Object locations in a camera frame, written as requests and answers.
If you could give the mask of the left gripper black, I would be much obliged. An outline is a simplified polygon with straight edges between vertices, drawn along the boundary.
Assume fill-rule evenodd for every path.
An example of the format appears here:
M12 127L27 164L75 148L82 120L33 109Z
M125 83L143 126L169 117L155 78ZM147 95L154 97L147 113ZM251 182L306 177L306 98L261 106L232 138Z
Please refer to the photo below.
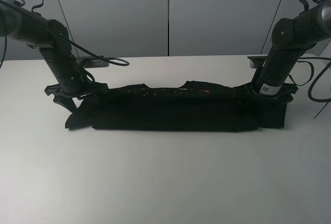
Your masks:
M74 87L70 85L55 84L49 85L45 88L44 92L49 96L53 95L53 102L64 107L69 112L75 112L77 109L76 104L72 100L77 98L79 100L86 97L95 96L97 94L105 93L108 91L108 85L105 83L85 83L81 87Z

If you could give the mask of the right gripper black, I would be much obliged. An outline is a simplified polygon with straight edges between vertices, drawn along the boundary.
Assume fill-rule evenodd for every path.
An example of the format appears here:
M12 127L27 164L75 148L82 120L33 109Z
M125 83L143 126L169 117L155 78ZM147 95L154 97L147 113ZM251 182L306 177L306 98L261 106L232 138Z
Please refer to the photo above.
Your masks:
M285 83L278 87L279 91L275 95L276 87L263 85L262 89L267 90L267 95L255 91L252 83L246 83L241 86L234 87L236 98L242 103L256 103L256 104L287 104L293 100L293 94L297 92L297 86L294 84Z

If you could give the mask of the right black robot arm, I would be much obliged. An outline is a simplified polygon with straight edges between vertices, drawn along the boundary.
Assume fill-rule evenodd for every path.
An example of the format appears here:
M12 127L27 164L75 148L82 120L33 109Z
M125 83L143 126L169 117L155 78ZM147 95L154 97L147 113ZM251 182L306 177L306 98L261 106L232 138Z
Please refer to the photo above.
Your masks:
M301 13L282 18L272 32L272 48L250 83L236 87L238 99L288 103L298 90L285 80L298 59L318 42L330 38L330 0Z

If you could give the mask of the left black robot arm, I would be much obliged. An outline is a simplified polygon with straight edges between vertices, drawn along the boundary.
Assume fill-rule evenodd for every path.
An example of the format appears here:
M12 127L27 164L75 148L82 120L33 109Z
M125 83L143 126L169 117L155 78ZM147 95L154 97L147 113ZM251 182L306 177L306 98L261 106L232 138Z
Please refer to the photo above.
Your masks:
M1 36L23 42L37 49L57 80L47 86L54 103L73 113L74 98L100 96L108 91L104 83L91 81L92 76L78 64L72 53L67 28L57 20L47 20L27 11L14 0L1 1Z

